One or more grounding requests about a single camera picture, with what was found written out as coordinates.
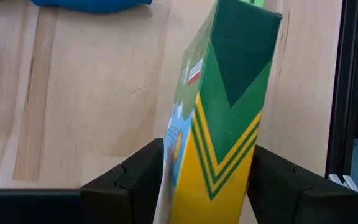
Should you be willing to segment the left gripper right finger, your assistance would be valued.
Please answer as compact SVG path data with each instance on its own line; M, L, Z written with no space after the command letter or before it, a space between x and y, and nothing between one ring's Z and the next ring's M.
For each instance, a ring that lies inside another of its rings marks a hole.
M356 192L255 147L248 198L258 223L357 223Z

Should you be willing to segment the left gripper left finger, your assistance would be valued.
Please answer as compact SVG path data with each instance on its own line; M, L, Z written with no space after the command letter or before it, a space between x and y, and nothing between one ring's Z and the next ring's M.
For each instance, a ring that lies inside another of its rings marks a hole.
M163 139L81 187L89 223L152 224L163 173Z

